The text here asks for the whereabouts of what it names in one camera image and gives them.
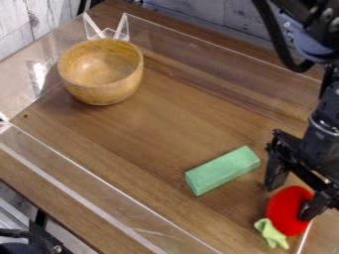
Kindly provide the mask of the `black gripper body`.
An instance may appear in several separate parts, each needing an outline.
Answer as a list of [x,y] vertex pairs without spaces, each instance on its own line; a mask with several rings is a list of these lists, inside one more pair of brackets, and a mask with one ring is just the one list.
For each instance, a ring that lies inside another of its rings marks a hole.
[[312,187],[314,194],[318,191],[329,194],[329,208],[339,209],[339,132],[309,128],[298,138],[274,129],[266,150],[286,160],[290,173]]

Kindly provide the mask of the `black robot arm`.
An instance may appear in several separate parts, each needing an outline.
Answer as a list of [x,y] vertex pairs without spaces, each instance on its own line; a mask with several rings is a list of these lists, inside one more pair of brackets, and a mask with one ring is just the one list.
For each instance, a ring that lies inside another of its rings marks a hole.
[[339,210],[339,0],[253,0],[285,66],[297,73],[324,67],[318,105],[298,138],[276,129],[266,146],[265,186],[277,190],[289,175],[313,188],[297,214],[312,220]]

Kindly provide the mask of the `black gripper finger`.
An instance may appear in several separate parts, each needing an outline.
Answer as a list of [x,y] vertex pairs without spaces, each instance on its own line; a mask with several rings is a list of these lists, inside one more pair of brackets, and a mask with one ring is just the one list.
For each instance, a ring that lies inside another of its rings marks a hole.
[[302,221],[312,221],[329,208],[330,202],[329,194],[325,191],[318,191],[314,198],[302,205],[298,218]]
[[276,191],[285,185],[289,173],[289,163],[277,152],[270,152],[264,181],[268,191]]

